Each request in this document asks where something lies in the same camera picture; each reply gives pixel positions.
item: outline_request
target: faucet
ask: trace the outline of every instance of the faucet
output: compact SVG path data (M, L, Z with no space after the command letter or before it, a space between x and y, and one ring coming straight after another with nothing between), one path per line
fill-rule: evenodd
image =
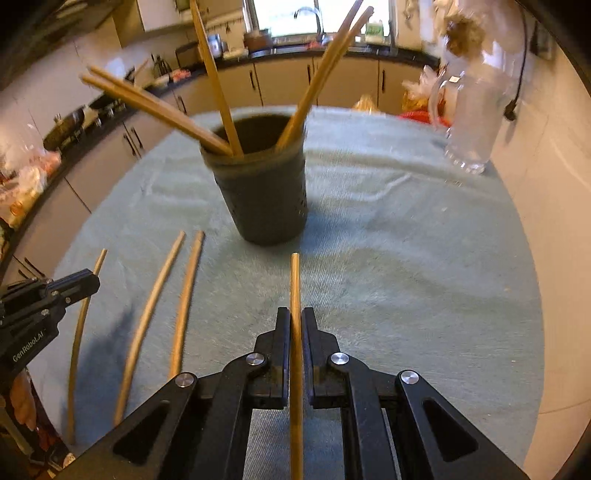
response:
M318 8L314 7L301 7L294 13L294 18L302 12L309 12L316 15L316 26L318 28L318 41L322 42L324 38L324 22L322 21L322 12Z

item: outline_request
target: kitchen cabinet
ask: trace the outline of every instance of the kitchen cabinet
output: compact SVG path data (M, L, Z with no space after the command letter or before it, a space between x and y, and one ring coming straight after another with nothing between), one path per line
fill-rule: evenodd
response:
M161 100L173 106L177 104L173 92L167 93ZM140 155L145 155L152 150L173 130L164 122L143 112L138 112L131 119L126 120L125 129Z
M94 212L138 159L129 132L121 125L80 160L66 179L80 200Z
M29 261L51 278L89 216L90 212L68 182L60 182L37 212L17 246L15 257Z
M188 116L216 109L209 79L205 75L176 89L174 96L178 109Z
M319 65L320 58L314 58ZM331 72L318 95L318 105L351 108L362 95L378 102L378 61L371 59L342 59Z
M220 83L230 108L262 106L253 64L222 70Z
M254 65L219 71L224 97L230 108L262 106ZM206 75L175 91L178 109L188 116L217 110L213 89Z
M297 105L314 75L312 58L255 64L262 104Z
M380 61L378 108L390 115L402 113L402 96L404 95L402 81L418 82L422 71L420 67Z
M147 32L182 24L174 0L124 0L113 12L122 47Z
M204 20L242 10L242 0L197 0L197 6Z

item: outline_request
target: pan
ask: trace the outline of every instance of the pan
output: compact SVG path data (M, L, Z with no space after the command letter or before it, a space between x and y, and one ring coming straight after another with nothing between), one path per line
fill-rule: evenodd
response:
M56 124L43 139L43 147L46 150L55 151L60 148L66 138L78 130L84 122L84 107L74 110L65 118L57 116Z

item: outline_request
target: pot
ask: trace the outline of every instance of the pot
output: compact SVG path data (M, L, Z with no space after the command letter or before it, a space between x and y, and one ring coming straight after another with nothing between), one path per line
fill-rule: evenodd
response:
M43 139L43 148L50 151L58 150L64 140L78 130L84 122L84 107L74 110L70 115L62 118L61 115L54 117L55 126Z
M244 47L248 49L249 53L273 48L273 38L268 28L246 32L243 42Z

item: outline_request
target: kettle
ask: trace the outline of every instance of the kettle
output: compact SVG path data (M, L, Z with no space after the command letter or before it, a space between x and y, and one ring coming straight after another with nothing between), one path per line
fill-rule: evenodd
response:
M152 60L154 61L155 78L159 78L163 75L168 75L173 71L170 67L170 64L166 60L164 60L160 55L156 55L156 58L154 58L154 55L152 55Z

